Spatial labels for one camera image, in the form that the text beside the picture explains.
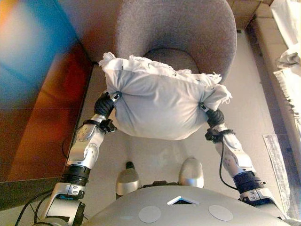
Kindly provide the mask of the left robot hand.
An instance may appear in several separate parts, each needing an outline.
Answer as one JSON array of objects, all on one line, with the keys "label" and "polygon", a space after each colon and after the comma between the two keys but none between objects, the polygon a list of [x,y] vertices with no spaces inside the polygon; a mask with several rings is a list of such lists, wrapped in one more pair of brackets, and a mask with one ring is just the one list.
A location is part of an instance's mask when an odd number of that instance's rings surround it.
[{"label": "left robot hand", "polygon": [[109,92],[104,91],[95,103],[94,113],[108,119],[114,108],[114,104],[121,96],[121,92],[115,92],[110,95]]}]

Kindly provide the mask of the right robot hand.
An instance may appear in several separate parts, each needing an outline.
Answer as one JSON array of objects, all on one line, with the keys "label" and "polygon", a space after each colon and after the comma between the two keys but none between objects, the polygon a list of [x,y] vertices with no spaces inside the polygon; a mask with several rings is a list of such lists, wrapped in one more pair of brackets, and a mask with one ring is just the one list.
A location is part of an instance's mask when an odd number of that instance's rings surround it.
[{"label": "right robot hand", "polygon": [[225,117],[221,110],[212,110],[207,107],[204,103],[199,104],[200,109],[202,109],[207,115],[207,123],[210,128],[222,125],[224,123]]}]

